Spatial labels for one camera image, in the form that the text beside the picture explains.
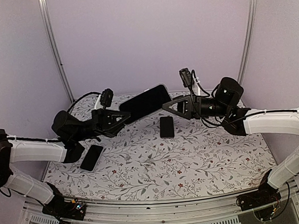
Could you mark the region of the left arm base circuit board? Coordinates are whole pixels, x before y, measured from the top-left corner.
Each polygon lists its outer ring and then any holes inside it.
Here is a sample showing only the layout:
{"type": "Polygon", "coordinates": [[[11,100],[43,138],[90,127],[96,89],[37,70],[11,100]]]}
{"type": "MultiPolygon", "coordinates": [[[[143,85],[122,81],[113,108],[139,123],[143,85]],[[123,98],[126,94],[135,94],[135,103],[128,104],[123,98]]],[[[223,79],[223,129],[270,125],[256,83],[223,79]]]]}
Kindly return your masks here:
{"type": "Polygon", "coordinates": [[[73,201],[65,201],[58,188],[49,182],[47,185],[51,188],[53,198],[47,204],[44,203],[42,213],[60,218],[69,218],[83,221],[86,214],[86,203],[79,202],[76,198],[73,201]]]}

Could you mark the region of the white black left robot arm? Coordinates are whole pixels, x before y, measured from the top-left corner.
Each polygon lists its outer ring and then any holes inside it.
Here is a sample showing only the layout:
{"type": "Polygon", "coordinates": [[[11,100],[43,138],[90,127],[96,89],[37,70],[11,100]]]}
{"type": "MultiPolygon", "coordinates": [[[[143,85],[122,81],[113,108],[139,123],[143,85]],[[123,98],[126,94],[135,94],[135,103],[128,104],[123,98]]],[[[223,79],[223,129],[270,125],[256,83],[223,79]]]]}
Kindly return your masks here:
{"type": "Polygon", "coordinates": [[[77,162],[85,149],[81,141],[98,136],[113,138],[124,128],[128,118],[128,112],[96,109],[92,110],[91,119],[82,121],[63,110],[55,116],[51,126],[58,136],[55,140],[9,136],[0,129],[0,188],[34,198],[48,205],[56,215],[64,216],[68,212],[68,204],[56,187],[36,180],[13,164],[22,161],[77,162]]]}

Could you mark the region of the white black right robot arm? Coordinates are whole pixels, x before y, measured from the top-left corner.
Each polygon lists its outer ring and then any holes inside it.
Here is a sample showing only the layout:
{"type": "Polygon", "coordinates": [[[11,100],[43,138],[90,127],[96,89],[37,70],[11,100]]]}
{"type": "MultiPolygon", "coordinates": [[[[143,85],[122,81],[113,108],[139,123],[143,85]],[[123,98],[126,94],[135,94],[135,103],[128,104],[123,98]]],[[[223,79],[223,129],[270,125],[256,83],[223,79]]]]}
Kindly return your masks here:
{"type": "MultiPolygon", "coordinates": [[[[238,107],[244,89],[232,78],[222,78],[211,97],[196,95],[193,83],[184,81],[190,94],[177,97],[163,104],[162,108],[184,119],[206,120],[207,117],[222,117],[220,126],[235,136],[263,133],[281,133],[299,136],[299,108],[285,110],[258,110],[238,107]]],[[[299,174],[299,147],[278,166],[263,177],[255,201],[265,205],[274,196],[274,191],[289,179],[299,174]]]]}

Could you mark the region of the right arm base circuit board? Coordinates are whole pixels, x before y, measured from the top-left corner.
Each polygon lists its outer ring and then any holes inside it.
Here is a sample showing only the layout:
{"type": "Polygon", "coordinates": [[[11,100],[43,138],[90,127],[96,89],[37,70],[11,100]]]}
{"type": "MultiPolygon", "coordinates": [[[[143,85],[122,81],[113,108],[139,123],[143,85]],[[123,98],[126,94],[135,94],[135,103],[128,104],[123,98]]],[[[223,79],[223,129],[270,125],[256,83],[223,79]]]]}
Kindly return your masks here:
{"type": "Polygon", "coordinates": [[[270,169],[264,175],[264,177],[261,179],[258,189],[255,192],[239,195],[235,202],[235,204],[239,206],[242,211],[253,209],[256,207],[261,207],[268,203],[276,202],[276,205],[269,208],[269,210],[262,209],[254,212],[255,218],[257,218],[259,221],[263,223],[272,221],[273,219],[279,217],[288,206],[290,199],[290,186],[289,183],[286,182],[285,184],[288,188],[287,200],[282,210],[279,213],[277,213],[278,207],[281,203],[281,195],[279,193],[279,189],[275,189],[268,184],[268,176],[270,175],[271,171],[272,170],[270,169]]]}

